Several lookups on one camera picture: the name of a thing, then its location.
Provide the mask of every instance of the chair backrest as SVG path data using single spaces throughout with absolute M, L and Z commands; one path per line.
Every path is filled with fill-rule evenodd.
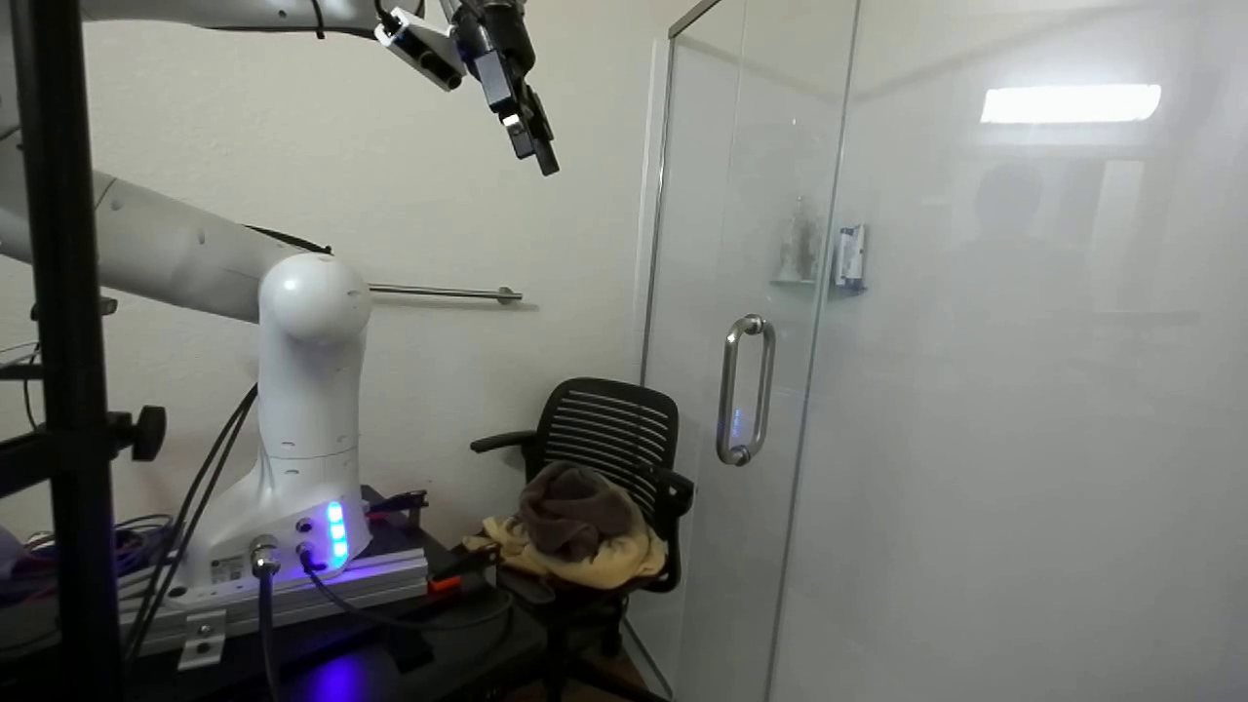
M 676 435 L 680 411 L 668 392 L 613 377 L 568 377 L 547 399 L 526 473 L 535 477 L 548 459 L 597 466 L 658 525 L 656 477 L 671 473 Z

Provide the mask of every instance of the metal door handle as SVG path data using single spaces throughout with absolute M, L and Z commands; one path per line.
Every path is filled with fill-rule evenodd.
M 758 381 L 754 433 L 747 446 L 734 446 L 734 411 L 736 411 L 736 347 L 740 335 L 763 335 L 763 372 Z M 773 372 L 777 372 L 777 326 L 763 314 L 740 314 L 725 335 L 725 366 L 719 386 L 719 459 L 743 466 L 767 440 L 767 407 L 773 407 Z

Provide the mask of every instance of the office chair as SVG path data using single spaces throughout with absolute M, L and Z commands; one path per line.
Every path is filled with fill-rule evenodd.
M 671 473 L 676 435 L 680 411 L 668 392 L 613 377 L 564 377 L 547 399 L 538 430 L 473 440 L 473 453 L 515 446 L 524 453 L 526 481 L 535 481 L 548 459 L 602 473 L 630 494 L 642 521 L 668 543 L 663 569 L 656 578 L 630 578 L 620 590 L 558 580 L 547 599 L 524 590 L 524 574 L 499 574 L 499 585 L 512 590 L 515 599 L 547 626 L 542 671 L 535 671 L 547 684 L 547 702 L 558 702 L 568 677 L 616 698 L 663 702 L 658 694 L 593 667 L 580 650 L 597 648 L 606 656 L 620 656 L 628 594 L 671 594 L 680 585 L 680 520 L 693 504 L 693 485 Z

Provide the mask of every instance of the black metal frame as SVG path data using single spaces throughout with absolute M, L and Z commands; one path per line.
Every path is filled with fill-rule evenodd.
M 78 0 L 12 0 L 48 426 L 0 446 L 0 494 L 51 481 L 64 684 L 123 698 L 101 287 Z

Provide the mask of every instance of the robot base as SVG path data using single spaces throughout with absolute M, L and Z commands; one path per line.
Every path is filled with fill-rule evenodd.
M 394 599 L 416 599 L 429 594 L 425 548 L 399 548 L 378 556 L 360 556 L 340 574 L 321 574 L 352 608 L 378 608 Z M 169 596 L 147 626 L 144 656 L 182 650 L 181 671 L 214 667 L 231 637 L 256 632 L 256 580 L 239 578 L 212 590 L 188 590 Z M 285 564 L 274 578 L 274 624 L 304 624 L 340 616 L 343 608 L 316 594 L 300 564 Z

